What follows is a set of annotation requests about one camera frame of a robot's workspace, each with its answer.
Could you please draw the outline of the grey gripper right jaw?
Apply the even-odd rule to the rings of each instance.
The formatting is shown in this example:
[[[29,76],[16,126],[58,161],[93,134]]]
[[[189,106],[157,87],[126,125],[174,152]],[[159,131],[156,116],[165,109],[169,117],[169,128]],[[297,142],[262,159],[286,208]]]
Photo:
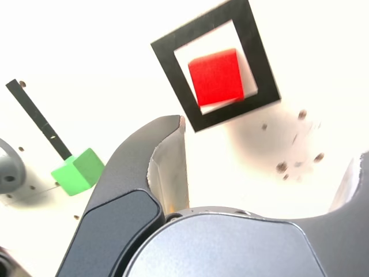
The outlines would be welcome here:
[[[358,188],[341,208],[294,219],[327,276],[368,276],[368,152],[360,157]]]

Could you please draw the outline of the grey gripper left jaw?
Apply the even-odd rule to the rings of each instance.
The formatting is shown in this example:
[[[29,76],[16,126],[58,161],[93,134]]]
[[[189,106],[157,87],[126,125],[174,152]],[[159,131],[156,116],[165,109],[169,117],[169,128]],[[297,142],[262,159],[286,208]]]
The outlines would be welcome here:
[[[166,217],[189,207],[185,119],[163,116],[129,136],[95,186],[58,276],[121,276]]]

